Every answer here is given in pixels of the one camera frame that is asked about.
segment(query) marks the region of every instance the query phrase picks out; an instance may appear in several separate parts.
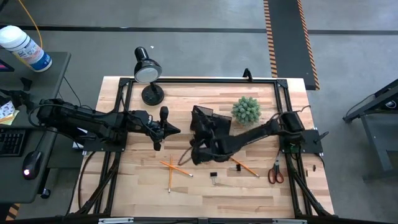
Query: orange-handled scissors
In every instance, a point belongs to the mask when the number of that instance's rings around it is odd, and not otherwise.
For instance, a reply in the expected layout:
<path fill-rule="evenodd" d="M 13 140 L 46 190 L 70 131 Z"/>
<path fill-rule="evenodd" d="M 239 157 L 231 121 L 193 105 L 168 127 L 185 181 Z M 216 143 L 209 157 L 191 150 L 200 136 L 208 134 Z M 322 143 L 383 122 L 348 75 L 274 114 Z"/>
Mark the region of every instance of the orange-handled scissors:
<path fill-rule="evenodd" d="M 278 152 L 278 155 L 276 156 L 276 160 L 274 162 L 273 168 L 271 168 L 268 171 L 268 181 L 271 184 L 274 184 L 274 183 L 281 184 L 284 182 L 284 176 L 280 173 L 280 170 L 279 170 L 279 158 L 280 158 L 280 150 Z"/>

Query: concrete floor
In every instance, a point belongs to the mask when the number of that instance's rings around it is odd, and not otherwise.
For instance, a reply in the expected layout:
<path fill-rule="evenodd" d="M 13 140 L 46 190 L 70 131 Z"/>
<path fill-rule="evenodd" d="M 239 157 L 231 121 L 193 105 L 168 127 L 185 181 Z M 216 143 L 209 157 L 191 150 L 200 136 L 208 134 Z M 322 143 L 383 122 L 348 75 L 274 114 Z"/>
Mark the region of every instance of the concrete floor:
<path fill-rule="evenodd" d="M 302 0 L 309 29 L 398 30 L 395 0 Z M 134 27 L 265 27 L 261 0 L 36 0 L 26 1 L 42 25 Z M 30 24 L 16 1 L 0 22 Z M 35 32 L 29 32 L 33 38 Z M 42 32 L 47 51 L 68 51 L 67 71 L 82 102 L 95 106 L 102 77 L 132 75 L 133 50 L 147 47 L 164 75 L 270 77 L 265 34 Z M 309 91 L 312 113 L 323 140 L 325 170 L 335 213 L 345 218 L 398 222 L 398 184 L 365 184 L 362 175 L 379 169 L 360 121 L 342 121 L 346 110 L 397 78 L 397 36 L 311 35 L 321 90 Z M 84 77 L 89 83 L 80 83 Z M 64 85 L 61 93 L 76 102 Z M 63 215 L 77 172 L 59 170 L 49 186 L 53 197 L 23 205 L 18 218 Z"/>

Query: green succulent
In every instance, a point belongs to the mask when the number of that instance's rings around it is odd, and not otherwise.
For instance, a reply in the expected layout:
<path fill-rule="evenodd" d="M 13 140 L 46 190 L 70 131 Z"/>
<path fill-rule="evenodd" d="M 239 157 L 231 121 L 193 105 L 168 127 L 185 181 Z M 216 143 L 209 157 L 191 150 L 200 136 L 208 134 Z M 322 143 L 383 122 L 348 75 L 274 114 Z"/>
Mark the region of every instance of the green succulent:
<path fill-rule="evenodd" d="M 250 125 L 259 121 L 261 115 L 260 104 L 253 97 L 242 96 L 232 107 L 232 115 L 243 125 Z"/>

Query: yellow pencil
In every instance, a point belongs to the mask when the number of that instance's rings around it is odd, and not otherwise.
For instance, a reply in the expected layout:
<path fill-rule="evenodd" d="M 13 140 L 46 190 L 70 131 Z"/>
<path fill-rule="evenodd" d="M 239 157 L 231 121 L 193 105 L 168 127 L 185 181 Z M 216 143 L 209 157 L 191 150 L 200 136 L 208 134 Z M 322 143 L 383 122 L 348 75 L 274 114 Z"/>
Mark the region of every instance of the yellow pencil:
<path fill-rule="evenodd" d="M 173 164 L 173 155 L 170 155 L 170 164 Z M 173 168 L 169 168 L 169 193 L 172 190 L 172 175 L 173 175 Z"/>
<path fill-rule="evenodd" d="M 175 166 L 173 166 L 173 165 L 170 165 L 170 164 L 166 163 L 165 161 L 160 161 L 160 163 L 163 163 L 164 165 L 166 165 L 166 166 L 168 166 L 168 167 L 171 167 L 171 168 L 173 168 L 173 169 L 175 169 L 175 170 L 177 170 L 177 171 L 180 171 L 180 172 L 183 173 L 183 174 L 187 174 L 187 175 L 193 177 L 193 175 L 190 174 L 190 173 L 188 173 L 187 171 L 181 170 L 181 169 L 179 169 L 179 168 L 177 168 L 177 167 L 175 167 Z"/>
<path fill-rule="evenodd" d="M 258 174 L 256 174 L 253 170 L 251 170 L 251 169 L 248 168 L 247 166 L 243 165 L 241 162 L 237 161 L 236 159 L 234 159 L 234 158 L 232 158 L 232 157 L 231 157 L 231 159 L 232 159 L 233 161 L 235 161 L 237 164 L 243 166 L 243 168 L 245 168 L 246 170 L 248 170 L 250 173 L 254 174 L 254 175 L 257 176 L 257 177 L 260 177 L 260 176 L 259 176 Z"/>

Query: computer mouse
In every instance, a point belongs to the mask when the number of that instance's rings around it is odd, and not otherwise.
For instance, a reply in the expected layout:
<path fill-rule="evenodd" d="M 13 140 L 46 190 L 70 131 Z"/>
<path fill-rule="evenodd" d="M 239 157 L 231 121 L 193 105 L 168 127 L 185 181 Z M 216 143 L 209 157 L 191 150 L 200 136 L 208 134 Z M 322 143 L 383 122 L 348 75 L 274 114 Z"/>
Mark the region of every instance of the computer mouse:
<path fill-rule="evenodd" d="M 27 180 L 33 180 L 40 171 L 40 163 L 42 162 L 42 152 L 33 151 L 25 156 L 22 165 L 22 175 Z"/>

